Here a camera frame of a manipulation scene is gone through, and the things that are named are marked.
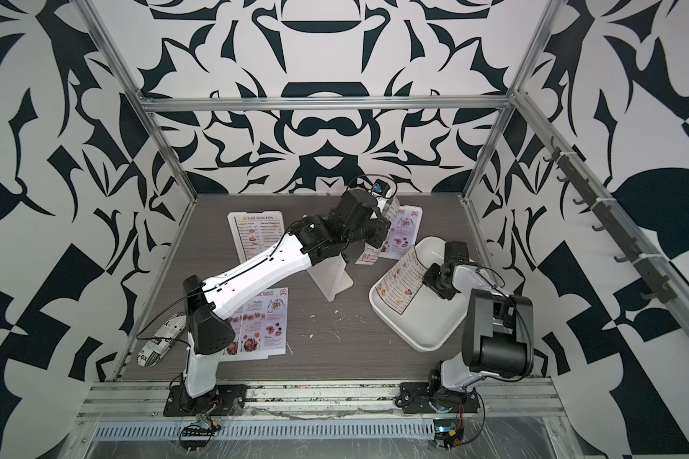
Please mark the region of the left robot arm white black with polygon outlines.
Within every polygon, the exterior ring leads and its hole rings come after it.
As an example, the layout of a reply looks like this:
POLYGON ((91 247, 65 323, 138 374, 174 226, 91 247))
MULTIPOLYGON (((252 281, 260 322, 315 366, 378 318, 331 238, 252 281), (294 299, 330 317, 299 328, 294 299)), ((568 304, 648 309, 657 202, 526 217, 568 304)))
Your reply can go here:
POLYGON ((353 286, 344 253, 358 243, 381 246, 392 225, 387 212, 396 208, 393 195, 349 189, 335 208, 293 222, 275 244, 252 259, 203 281, 188 278, 189 351, 181 390, 187 409, 216 395, 219 359, 235 337, 233 313, 254 296, 303 271, 327 301, 334 300, 353 286))

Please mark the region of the pink special menu sheet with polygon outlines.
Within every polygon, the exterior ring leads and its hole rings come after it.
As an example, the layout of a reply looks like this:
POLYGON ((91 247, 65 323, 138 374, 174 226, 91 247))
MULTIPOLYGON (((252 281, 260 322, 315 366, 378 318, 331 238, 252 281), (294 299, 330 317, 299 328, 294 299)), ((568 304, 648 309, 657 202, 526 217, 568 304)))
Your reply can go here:
POLYGON ((269 289, 254 296, 231 317, 233 342, 223 351, 226 361, 267 360, 287 351, 287 288, 269 289))

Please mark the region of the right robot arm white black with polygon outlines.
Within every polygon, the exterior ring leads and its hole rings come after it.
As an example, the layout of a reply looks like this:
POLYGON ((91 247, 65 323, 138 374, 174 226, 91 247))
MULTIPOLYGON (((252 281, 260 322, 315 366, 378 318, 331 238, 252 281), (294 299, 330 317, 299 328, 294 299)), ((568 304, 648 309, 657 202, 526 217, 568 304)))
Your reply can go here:
POLYGON ((533 304, 490 282, 472 262, 467 245, 447 242, 443 261, 423 284, 442 300, 466 299, 460 351, 430 373, 428 400, 437 412, 454 412, 478 401, 486 380, 520 382, 533 371, 533 304))

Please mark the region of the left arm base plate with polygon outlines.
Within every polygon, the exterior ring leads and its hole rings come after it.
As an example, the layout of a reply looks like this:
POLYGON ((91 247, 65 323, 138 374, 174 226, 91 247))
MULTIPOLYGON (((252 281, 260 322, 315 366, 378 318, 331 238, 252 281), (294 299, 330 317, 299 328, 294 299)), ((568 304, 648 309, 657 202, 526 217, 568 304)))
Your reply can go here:
POLYGON ((179 418, 207 413, 212 416, 235 416, 246 405, 246 384, 219 384, 199 397, 189 396, 183 384, 170 388, 163 416, 179 418))

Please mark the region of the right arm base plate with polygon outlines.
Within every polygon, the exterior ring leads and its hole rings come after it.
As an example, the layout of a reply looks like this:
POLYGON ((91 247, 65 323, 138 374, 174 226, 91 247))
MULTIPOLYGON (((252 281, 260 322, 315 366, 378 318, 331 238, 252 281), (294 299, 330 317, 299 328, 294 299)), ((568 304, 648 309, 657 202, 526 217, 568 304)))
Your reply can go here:
POLYGON ((476 392, 432 388, 427 382, 402 382, 394 405, 405 414, 473 414, 482 410, 476 392))

